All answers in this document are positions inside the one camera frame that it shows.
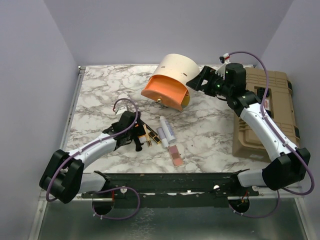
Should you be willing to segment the cream round drawer organizer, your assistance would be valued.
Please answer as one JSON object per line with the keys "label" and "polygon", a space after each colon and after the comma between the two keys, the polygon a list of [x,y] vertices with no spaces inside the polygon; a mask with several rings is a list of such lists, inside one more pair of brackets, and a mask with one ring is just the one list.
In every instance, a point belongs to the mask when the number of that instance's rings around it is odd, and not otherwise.
{"label": "cream round drawer organizer", "polygon": [[200,73],[199,66],[187,56],[170,53],[159,63],[152,76],[165,76],[182,84],[194,79]]}

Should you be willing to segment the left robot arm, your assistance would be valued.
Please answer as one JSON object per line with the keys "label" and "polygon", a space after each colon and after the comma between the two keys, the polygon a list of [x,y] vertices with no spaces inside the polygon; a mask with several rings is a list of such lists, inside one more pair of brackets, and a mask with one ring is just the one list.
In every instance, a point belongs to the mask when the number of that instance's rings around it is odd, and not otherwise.
{"label": "left robot arm", "polygon": [[71,151],[55,151],[40,178],[40,188],[64,204],[80,193],[94,192],[101,198],[106,197],[111,190],[107,177],[98,172],[84,174],[84,170],[131,142],[141,151],[139,136],[144,134],[141,113],[124,111],[117,122],[91,142]]}

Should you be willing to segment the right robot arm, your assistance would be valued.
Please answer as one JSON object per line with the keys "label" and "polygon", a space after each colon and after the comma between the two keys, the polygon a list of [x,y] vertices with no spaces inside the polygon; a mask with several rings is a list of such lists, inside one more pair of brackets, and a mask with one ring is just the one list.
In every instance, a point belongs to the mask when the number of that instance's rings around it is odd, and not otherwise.
{"label": "right robot arm", "polygon": [[285,189],[304,179],[311,155],[299,146],[292,88],[283,72],[229,63],[219,69],[204,66],[186,85],[226,101],[234,111],[232,154],[267,162],[263,169],[241,170],[229,189],[240,196],[248,187]]}

